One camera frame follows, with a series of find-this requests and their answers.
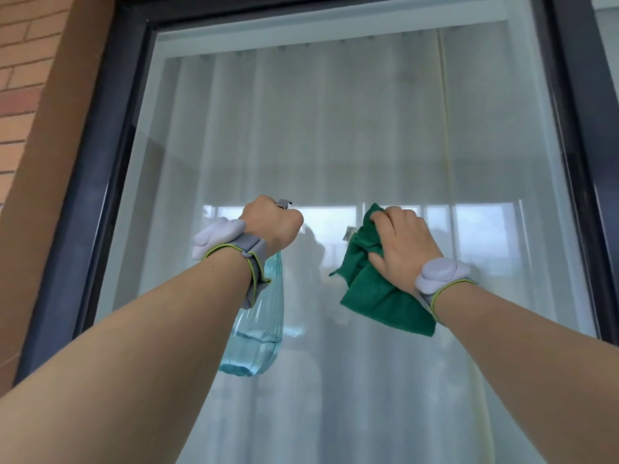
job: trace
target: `hand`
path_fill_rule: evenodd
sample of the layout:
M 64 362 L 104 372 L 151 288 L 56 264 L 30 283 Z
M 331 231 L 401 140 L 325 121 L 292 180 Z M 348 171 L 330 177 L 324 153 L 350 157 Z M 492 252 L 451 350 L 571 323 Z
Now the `hand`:
M 267 241 L 269 257 L 288 247 L 299 234 L 303 224 L 303 215 L 300 211 L 283 210 L 272 198 L 265 195 L 245 205 L 240 219 L 247 223 L 245 233 Z
M 413 210 L 389 207 L 370 216 L 383 244 L 384 258 L 370 252 L 369 261 L 387 281 L 402 291 L 415 294 L 415 279 L 423 265 L 443 257 L 428 225 Z

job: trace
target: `green microfiber cloth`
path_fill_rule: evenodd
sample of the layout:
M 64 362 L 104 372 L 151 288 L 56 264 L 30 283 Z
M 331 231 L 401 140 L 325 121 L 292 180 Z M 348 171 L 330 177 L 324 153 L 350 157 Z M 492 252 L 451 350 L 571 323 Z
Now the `green microfiber cloth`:
M 348 285 L 340 303 L 390 327 L 431 337 L 437 326 L 432 315 L 414 296 L 385 280 L 368 260 L 368 252 L 383 255 L 376 225 L 369 218 L 375 211 L 383 209 L 375 203 L 369 208 L 349 241 L 342 266 L 329 274 L 340 275 Z

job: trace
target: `forearm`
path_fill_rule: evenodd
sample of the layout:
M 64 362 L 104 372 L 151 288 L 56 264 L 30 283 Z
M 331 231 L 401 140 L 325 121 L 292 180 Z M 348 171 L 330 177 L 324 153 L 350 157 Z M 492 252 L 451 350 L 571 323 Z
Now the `forearm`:
M 616 460 L 619 349 L 468 283 L 435 309 L 546 460 Z
M 221 249 L 78 337 L 0 401 L 0 462 L 174 463 L 250 280 Z

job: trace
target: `wrist-worn device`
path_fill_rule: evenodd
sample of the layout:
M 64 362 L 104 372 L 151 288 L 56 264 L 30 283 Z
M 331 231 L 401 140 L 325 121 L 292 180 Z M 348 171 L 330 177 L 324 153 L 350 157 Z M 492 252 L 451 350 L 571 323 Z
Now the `wrist-worn device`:
M 276 202 L 276 205 L 284 210 L 290 208 L 291 204 L 292 202 L 285 199 Z M 217 218 L 194 238 L 196 245 L 191 258 L 204 260 L 223 247 L 239 250 L 251 269 L 251 285 L 242 305 L 242 308 L 249 309 L 256 303 L 260 292 L 269 285 L 270 278 L 264 276 L 267 243 L 258 236 L 245 233 L 246 227 L 247 224 L 242 219 Z
M 456 283 L 468 282 L 476 285 L 469 276 L 470 265 L 446 257 L 432 259 L 423 265 L 422 272 L 415 280 L 415 286 L 425 302 L 424 308 L 439 324 L 443 325 L 434 311 L 434 300 L 445 288 Z

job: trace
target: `person's left hand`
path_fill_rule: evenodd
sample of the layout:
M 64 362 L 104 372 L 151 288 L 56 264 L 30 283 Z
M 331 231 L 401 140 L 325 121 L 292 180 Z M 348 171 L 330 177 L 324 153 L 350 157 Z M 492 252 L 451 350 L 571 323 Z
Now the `person's left hand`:
M 267 242 L 268 256 L 288 247 L 295 240 L 303 215 L 298 210 L 283 210 L 266 195 L 245 205 L 242 220 L 247 223 L 245 233 L 250 233 Z

